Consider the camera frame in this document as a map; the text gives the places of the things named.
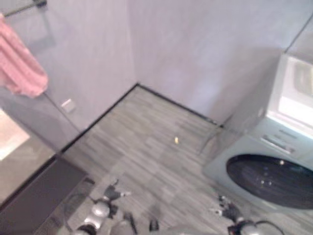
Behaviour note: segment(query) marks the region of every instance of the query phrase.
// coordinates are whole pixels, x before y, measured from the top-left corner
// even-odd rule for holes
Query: gray wood-grain floor
[[[121,211],[134,214],[139,231],[146,231],[149,219],[156,217],[161,228],[188,224],[208,233],[226,235],[231,223],[208,211],[218,208],[217,193],[211,187],[213,182],[201,172],[214,140],[201,154],[199,149],[213,130],[215,126],[206,120],[137,87],[64,157],[96,181],[91,198],[100,197],[110,182],[120,179],[119,187],[133,194],[116,204]],[[287,235],[312,234],[312,212],[268,214],[233,197],[247,215],[270,219]],[[68,220],[72,228],[83,221],[91,205],[87,198],[76,209]],[[108,234],[116,220],[107,221],[100,234]],[[61,209],[38,234],[69,234],[63,226]]]

